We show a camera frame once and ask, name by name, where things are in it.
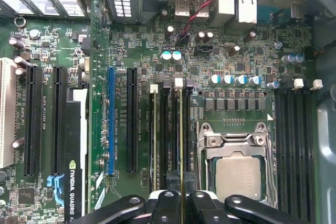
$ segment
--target blue pcie slot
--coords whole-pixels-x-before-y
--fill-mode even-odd
[[[115,70],[108,69],[108,94],[109,94],[109,169],[108,174],[113,175],[114,170],[114,92],[115,92]]]

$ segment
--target white pci slot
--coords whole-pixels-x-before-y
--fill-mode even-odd
[[[0,59],[0,168],[14,163],[12,142],[15,137],[16,64]]]

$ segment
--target screw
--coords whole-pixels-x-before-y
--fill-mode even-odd
[[[282,43],[280,41],[274,43],[274,47],[277,50],[280,50],[282,48]]]

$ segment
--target pcie slot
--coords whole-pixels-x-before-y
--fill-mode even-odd
[[[63,67],[53,67],[52,85],[52,107],[51,113],[51,174],[60,175],[61,173],[61,152],[62,142],[64,141],[64,118],[67,102],[67,69]]]
[[[127,172],[138,170],[138,69],[127,69]]]
[[[24,175],[40,168],[42,68],[28,66],[26,73]]]
[[[115,71],[108,69],[108,94],[109,94],[109,168],[108,174],[113,175],[114,171],[114,92],[115,92]]]

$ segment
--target capacitor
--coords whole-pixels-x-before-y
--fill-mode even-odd
[[[295,61],[294,64],[301,64],[304,61],[304,57],[301,54],[295,55]]]
[[[211,85],[216,85],[220,82],[220,76],[217,74],[213,74],[212,76],[209,77],[209,83]]]
[[[26,71],[23,70],[23,69],[21,69],[21,68],[18,68],[18,69],[15,69],[15,74],[17,76],[23,76],[23,77],[25,77],[26,76]]]
[[[250,79],[248,79],[248,83],[250,83],[250,85],[252,86],[259,85],[260,84],[259,76],[250,77]]]
[[[162,54],[161,54],[161,57],[160,59],[163,61],[163,62],[167,62],[167,61],[170,61],[172,58],[172,54],[168,51],[164,51]]]
[[[0,183],[6,181],[7,178],[7,173],[5,173],[4,171],[0,171]]]
[[[199,43],[199,42],[201,42],[201,40],[204,39],[204,38],[205,38],[205,33],[202,32],[202,31],[199,31],[199,32],[196,34],[196,36],[195,36],[195,42],[196,42],[196,43]]]
[[[250,42],[251,40],[254,40],[256,38],[256,33],[254,31],[250,31],[248,35],[246,35],[244,38],[243,38],[243,41],[245,43],[248,43]]]
[[[9,44],[19,50],[25,49],[26,47],[26,45],[21,40],[17,40],[16,38],[10,38]]]
[[[238,76],[235,78],[235,85],[240,86],[245,84],[245,76]]]
[[[278,81],[270,82],[267,84],[269,89],[278,89],[280,88],[280,83]]]
[[[240,50],[240,47],[238,46],[234,46],[233,48],[230,49],[229,51],[229,56],[234,56],[236,53],[238,53]]]
[[[165,21],[168,17],[168,12],[166,9],[162,9],[161,12],[160,12],[160,21]]]
[[[221,78],[221,83],[223,85],[229,85],[231,83],[231,80],[232,80],[231,76],[226,75]]]
[[[179,62],[182,59],[182,54],[179,51],[173,52],[172,61]]]
[[[31,39],[38,39],[41,36],[41,32],[37,29],[29,31],[29,36]]]
[[[173,35],[173,32],[174,32],[174,27],[169,26],[167,27],[166,32],[164,33],[164,36],[166,38],[170,38]]]
[[[24,58],[20,57],[20,56],[16,56],[14,58],[14,63],[17,64],[18,66],[26,69],[28,66],[30,66],[30,63],[27,62]]]
[[[82,81],[85,83],[90,83],[90,75],[88,73],[82,72]]]
[[[281,60],[283,61],[284,64],[290,64],[290,63],[293,63],[295,59],[296,58],[294,54],[289,54],[289,55],[283,56]]]
[[[214,37],[214,34],[208,31],[203,38],[203,42],[208,43],[213,37]]]
[[[25,139],[24,139],[24,137],[21,137],[21,138],[19,138],[17,140],[14,140],[12,142],[12,147],[14,149],[16,149],[16,148],[22,147],[24,145],[24,143],[25,143]]]

